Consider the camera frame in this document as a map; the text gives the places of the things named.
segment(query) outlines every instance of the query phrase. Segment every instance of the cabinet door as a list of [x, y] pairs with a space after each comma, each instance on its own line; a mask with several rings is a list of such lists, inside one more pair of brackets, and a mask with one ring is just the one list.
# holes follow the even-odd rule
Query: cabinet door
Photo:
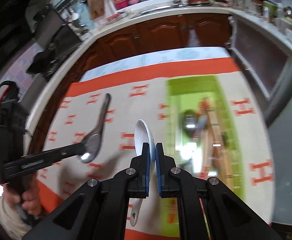
[[81, 67], [83, 73], [93, 68], [102, 66], [110, 62], [105, 56], [105, 51], [101, 47], [100, 43], [96, 41], [83, 55], [84, 62]]
[[147, 52], [178, 49], [187, 46], [188, 29], [180, 15], [149, 20], [138, 24], [142, 44]]
[[143, 54], [136, 25], [110, 33], [100, 38], [99, 43], [110, 62]]
[[35, 154], [42, 151], [46, 135], [47, 133], [43, 133], [39, 128], [36, 128], [28, 148], [28, 154]]
[[194, 29], [203, 47], [225, 47], [231, 28], [227, 14], [190, 14], [186, 16], [188, 26]]

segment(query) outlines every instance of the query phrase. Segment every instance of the blue gripper pad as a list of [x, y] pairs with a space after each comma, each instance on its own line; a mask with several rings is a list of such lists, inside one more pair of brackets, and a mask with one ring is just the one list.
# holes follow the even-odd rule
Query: blue gripper pad
[[155, 155], [156, 155], [157, 190], [158, 190], [159, 196], [161, 197], [162, 196], [162, 175], [160, 172], [158, 144], [156, 144]]
[[147, 161], [146, 161], [146, 196], [147, 197], [149, 196], [149, 181], [150, 181], [149, 171], [150, 171], [150, 148], [149, 148], [149, 143], [148, 143]]

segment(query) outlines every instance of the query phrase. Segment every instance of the pink tile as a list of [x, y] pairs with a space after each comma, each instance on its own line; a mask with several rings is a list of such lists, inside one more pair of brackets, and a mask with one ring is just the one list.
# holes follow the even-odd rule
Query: pink tile
[[9, 68], [13, 75], [17, 75], [21, 68], [18, 66], [17, 62], [14, 62], [12, 66]]
[[25, 77], [25, 72], [23, 70], [20, 70], [15, 77], [16, 77], [17, 81], [23, 82], [25, 80], [25, 78], [26, 78]]
[[27, 77], [24, 81], [22, 81], [21, 84], [22, 84], [26, 89], [28, 89], [28, 88], [31, 86], [32, 83], [33, 83], [32, 78]]

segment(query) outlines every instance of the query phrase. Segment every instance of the orange stripe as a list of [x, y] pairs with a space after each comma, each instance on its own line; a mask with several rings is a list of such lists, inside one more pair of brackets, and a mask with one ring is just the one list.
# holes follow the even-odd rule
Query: orange stripe
[[101, 164], [96, 164], [96, 163], [88, 163], [89, 167], [96, 167], [96, 168], [102, 168]]
[[41, 205], [50, 213], [64, 200], [42, 182], [37, 181], [37, 183], [39, 187], [39, 197]]
[[143, 232], [127, 229], [125, 231], [125, 240], [179, 240], [179, 237], [167, 237], [150, 235]]
[[76, 97], [104, 88], [151, 80], [158, 77], [172, 78], [235, 71], [239, 71], [239, 68], [231, 57], [160, 63], [108, 74], [85, 82], [72, 83], [65, 97]]

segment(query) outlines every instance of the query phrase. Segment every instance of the green tray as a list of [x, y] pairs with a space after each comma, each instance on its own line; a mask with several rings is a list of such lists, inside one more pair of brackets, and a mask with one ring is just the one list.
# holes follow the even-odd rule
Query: green tray
[[[166, 91], [166, 104], [169, 105], [166, 108], [166, 114], [168, 114], [169, 119], [166, 128], [166, 143], [164, 144], [165, 155], [173, 157], [177, 165], [182, 162], [180, 155], [175, 154], [177, 116], [187, 109], [193, 109], [196, 112], [198, 101], [209, 97], [213, 107], [218, 110], [219, 117], [223, 119], [223, 129], [228, 134], [226, 148], [232, 154], [234, 192], [244, 200], [243, 169], [237, 133], [231, 109], [217, 77], [215, 75], [202, 75], [172, 78], [166, 81]], [[184, 145], [187, 142], [185, 135], [182, 136], [182, 140]], [[163, 236], [179, 236], [177, 207], [172, 206], [171, 199], [162, 199], [161, 201], [161, 223]]]

